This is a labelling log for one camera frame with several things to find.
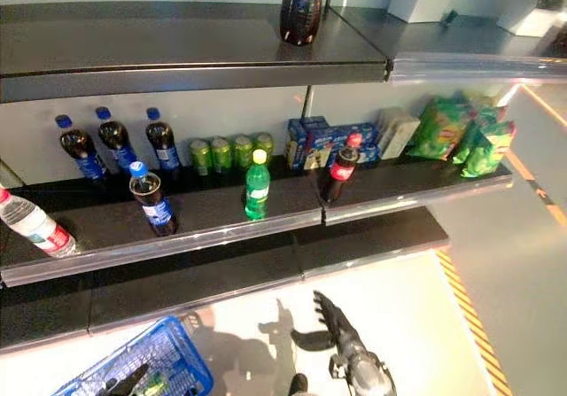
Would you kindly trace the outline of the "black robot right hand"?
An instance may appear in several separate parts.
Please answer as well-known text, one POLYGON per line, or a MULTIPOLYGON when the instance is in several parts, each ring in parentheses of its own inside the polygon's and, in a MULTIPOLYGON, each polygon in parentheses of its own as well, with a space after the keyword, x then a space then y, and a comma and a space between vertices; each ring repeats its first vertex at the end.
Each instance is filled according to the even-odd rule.
POLYGON ((324 329, 307 333, 293 329, 291 339, 299 348, 308 352, 336 348, 338 355, 347 359, 357 353, 366 353, 374 361, 379 361, 374 353, 367 350, 359 333, 338 306, 320 291, 314 291, 314 303, 318 322, 324 329))

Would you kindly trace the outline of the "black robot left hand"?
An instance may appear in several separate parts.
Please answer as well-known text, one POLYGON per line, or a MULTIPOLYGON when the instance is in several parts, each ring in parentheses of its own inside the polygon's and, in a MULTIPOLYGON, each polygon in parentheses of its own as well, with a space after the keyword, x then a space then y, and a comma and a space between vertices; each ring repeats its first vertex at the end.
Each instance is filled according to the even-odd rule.
POLYGON ((134 369, 130 374, 128 374, 120 381, 114 380, 113 384, 110 384, 111 380, 109 380, 105 385, 103 395, 128 396, 130 393, 132 393, 137 384, 142 380, 148 369, 149 365, 147 363, 144 363, 138 368, 134 369))

